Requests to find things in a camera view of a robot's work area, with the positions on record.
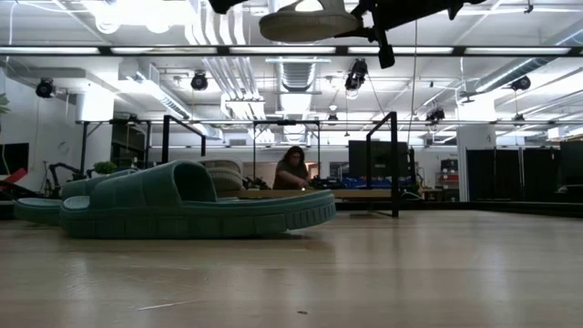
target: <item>tv screen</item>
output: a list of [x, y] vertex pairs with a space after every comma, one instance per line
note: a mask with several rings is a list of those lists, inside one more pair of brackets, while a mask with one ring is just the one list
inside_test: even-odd
[[[408, 149], [406, 142], [397, 144], [399, 149], [399, 176], [408, 177]], [[391, 142], [371, 142], [371, 175], [373, 177], [391, 177]], [[348, 142], [348, 160], [350, 162], [349, 176], [351, 178], [366, 177], [366, 141], [350, 140]]]

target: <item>dark hair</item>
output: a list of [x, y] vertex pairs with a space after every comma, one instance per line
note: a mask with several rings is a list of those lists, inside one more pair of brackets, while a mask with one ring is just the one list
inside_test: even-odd
[[285, 155], [283, 155], [282, 160], [286, 163], [290, 163], [290, 157], [293, 154], [300, 154], [300, 163], [298, 164], [298, 166], [303, 165], [305, 167], [306, 164], [304, 163], [304, 161], [306, 160], [306, 156], [303, 154], [303, 150], [299, 146], [293, 146], [289, 148]]

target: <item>person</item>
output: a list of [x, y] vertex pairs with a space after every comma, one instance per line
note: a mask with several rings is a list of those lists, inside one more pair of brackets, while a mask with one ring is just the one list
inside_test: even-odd
[[275, 190], [297, 190], [308, 187], [308, 169], [306, 169], [305, 155], [298, 146], [293, 146], [285, 153], [283, 159], [277, 163], [275, 169]]

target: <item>potted plant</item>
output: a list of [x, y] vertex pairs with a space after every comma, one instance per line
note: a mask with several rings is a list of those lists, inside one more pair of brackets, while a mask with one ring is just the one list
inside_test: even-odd
[[116, 172], [118, 166], [113, 162], [103, 161], [95, 163], [94, 168], [96, 173], [106, 175]]
[[2, 116], [7, 114], [10, 109], [7, 107], [10, 101], [6, 97], [6, 93], [0, 94], [0, 132], [2, 132]]

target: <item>red object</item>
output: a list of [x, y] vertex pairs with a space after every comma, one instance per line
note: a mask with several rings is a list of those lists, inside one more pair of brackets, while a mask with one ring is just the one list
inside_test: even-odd
[[457, 173], [442, 173], [439, 176], [439, 182], [458, 182], [459, 175]]
[[4, 181], [10, 183], [17, 183], [20, 179], [24, 178], [27, 173], [28, 172], [26, 172], [25, 169], [19, 169], [18, 171], [12, 173], [6, 179], [4, 179]]

